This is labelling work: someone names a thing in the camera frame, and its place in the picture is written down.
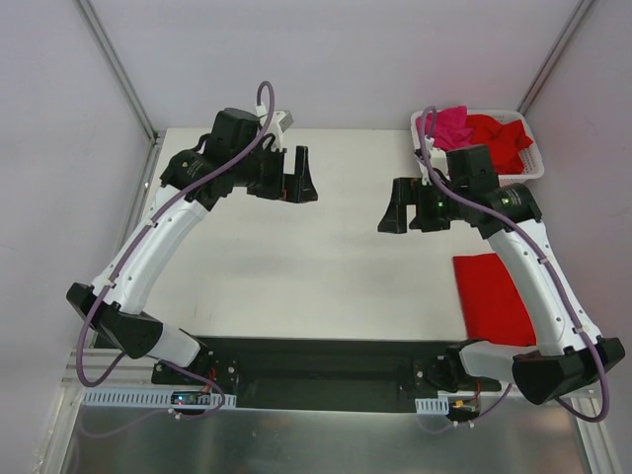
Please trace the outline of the white perforated plastic basket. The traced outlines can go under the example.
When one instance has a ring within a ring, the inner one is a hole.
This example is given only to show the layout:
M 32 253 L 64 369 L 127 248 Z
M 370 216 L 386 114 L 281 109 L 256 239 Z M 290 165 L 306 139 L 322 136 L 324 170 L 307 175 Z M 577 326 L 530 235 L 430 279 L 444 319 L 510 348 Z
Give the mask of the white perforated plastic basket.
M 524 183 L 529 180 L 535 180 L 543 176 L 544 165 L 541 153 L 535 143 L 531 128 L 527 124 L 524 116 L 516 111 L 510 110 L 484 110 L 484 109 L 468 109 L 468 115 L 486 115 L 490 116 L 500 123 L 508 123 L 514 120 L 521 120 L 525 132 L 533 140 L 533 144 L 527 149 L 522 150 L 519 153 L 519 157 L 524 164 L 524 171 L 519 175 L 499 175 L 500 182 L 503 185 L 513 183 Z

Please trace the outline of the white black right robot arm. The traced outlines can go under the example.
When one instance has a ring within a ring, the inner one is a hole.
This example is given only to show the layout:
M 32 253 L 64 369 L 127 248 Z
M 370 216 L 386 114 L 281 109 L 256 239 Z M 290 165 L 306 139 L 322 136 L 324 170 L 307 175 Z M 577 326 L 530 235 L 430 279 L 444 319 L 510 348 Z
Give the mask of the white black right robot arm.
M 596 382 L 605 385 L 625 350 L 618 338 L 601 333 L 570 288 L 529 189 L 502 185 L 485 145 L 448 152 L 445 173 L 432 166 L 425 148 L 416 155 L 426 174 L 393 180 L 378 231 L 438 232 L 454 221 L 469 224 L 508 271 L 535 335 L 532 347 L 482 339 L 451 346 L 434 366 L 434 384 L 455 392 L 478 378 L 494 379 L 513 385 L 534 405 L 560 402 Z

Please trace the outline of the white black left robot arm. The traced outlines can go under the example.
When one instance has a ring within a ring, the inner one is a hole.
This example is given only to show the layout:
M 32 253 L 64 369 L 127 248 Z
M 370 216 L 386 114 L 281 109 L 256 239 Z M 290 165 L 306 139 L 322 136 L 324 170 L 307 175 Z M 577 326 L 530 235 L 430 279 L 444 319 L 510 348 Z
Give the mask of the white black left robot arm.
M 295 150 L 294 171 L 283 170 L 288 111 L 269 114 L 227 108 L 195 147 L 174 155 L 143 220 L 113 261 L 91 283 L 75 282 L 66 299 L 98 334 L 131 358 L 174 364 L 190 384 L 203 381 L 209 361 L 201 342 L 144 311 L 159 275 L 186 236 L 236 188 L 255 198 L 307 203 L 317 200 L 308 149 Z

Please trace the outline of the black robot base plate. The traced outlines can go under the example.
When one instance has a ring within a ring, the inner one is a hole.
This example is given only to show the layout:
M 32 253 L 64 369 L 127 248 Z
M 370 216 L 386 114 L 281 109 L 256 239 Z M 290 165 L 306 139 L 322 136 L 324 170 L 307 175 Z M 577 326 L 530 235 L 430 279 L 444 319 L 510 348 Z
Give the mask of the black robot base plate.
M 201 360 L 182 374 L 155 364 L 155 385 L 194 386 L 210 375 L 242 409 L 413 413 L 452 344 L 446 341 L 345 341 L 201 338 Z

